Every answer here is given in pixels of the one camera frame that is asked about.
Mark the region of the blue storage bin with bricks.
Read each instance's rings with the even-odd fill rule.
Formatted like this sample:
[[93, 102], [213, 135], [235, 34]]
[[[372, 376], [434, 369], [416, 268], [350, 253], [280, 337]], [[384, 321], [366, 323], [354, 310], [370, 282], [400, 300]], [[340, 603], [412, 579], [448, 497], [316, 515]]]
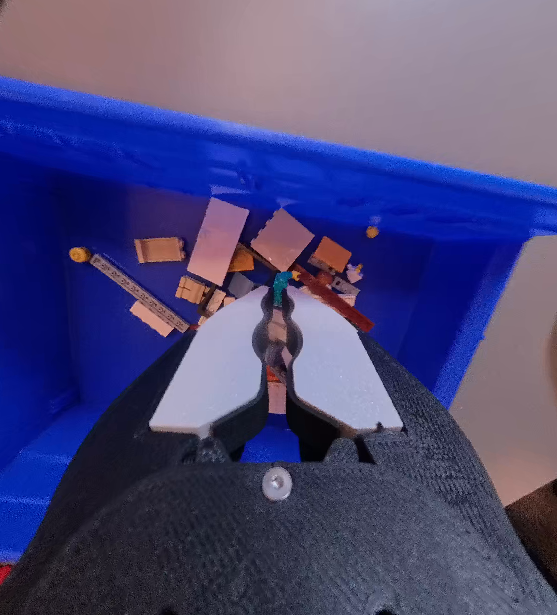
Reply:
[[299, 265], [325, 237], [363, 266], [371, 335], [449, 406], [557, 189], [0, 78], [0, 564], [16, 562], [100, 411], [181, 335], [68, 251], [86, 247], [192, 325], [176, 297], [211, 198], [275, 212]]

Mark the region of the teal toy brick piece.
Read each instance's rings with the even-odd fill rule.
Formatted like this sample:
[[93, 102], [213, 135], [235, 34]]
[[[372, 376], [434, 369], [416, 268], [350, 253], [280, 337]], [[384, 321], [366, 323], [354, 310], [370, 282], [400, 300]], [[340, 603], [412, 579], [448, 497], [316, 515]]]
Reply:
[[289, 282], [291, 280], [298, 281], [300, 278], [299, 271], [285, 271], [281, 273], [276, 273], [275, 279], [272, 285], [273, 291], [273, 306], [281, 308], [282, 307], [282, 295], [283, 291], [288, 287]]

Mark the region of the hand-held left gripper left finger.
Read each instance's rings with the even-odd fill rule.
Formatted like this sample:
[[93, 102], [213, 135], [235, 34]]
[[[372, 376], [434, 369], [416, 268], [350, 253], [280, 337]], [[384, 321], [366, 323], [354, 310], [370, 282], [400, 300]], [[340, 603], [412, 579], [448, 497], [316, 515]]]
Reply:
[[153, 432], [205, 438], [262, 392], [265, 367], [254, 335], [266, 321], [268, 287], [221, 308], [195, 332], [149, 421]]

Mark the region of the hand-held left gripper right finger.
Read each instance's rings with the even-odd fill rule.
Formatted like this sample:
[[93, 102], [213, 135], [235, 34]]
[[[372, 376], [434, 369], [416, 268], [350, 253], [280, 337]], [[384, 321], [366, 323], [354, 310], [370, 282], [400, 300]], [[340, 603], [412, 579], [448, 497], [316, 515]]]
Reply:
[[357, 329], [299, 288], [288, 287], [285, 298], [296, 335], [290, 363], [295, 402], [344, 436], [401, 431], [403, 421]]

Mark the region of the heap of assorted toy bricks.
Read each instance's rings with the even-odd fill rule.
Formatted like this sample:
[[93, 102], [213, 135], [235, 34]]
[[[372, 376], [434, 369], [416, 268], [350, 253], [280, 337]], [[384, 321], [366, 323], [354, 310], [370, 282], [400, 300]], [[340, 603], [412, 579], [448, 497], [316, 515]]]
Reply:
[[[361, 265], [350, 263], [351, 252], [327, 236], [322, 237], [308, 264], [319, 272], [312, 275], [297, 260], [314, 238], [304, 225], [285, 209], [276, 210], [247, 247], [241, 239], [249, 210], [212, 197], [190, 254], [187, 272], [182, 276], [175, 296], [198, 307], [204, 323], [224, 304], [249, 292], [242, 276], [260, 263], [271, 273], [299, 271], [304, 288], [322, 303], [334, 309], [363, 332], [370, 332], [374, 323], [355, 309], [353, 302], [359, 289], [353, 283], [362, 278]], [[180, 237], [150, 237], [134, 240], [139, 264], [181, 263], [185, 260], [184, 240]], [[173, 331], [186, 332], [190, 324], [151, 295], [120, 268], [85, 247], [73, 247], [69, 257], [75, 263], [90, 264], [104, 273], [120, 288], [135, 297], [131, 312], [161, 336]], [[233, 274], [228, 293], [222, 291], [228, 273]]]

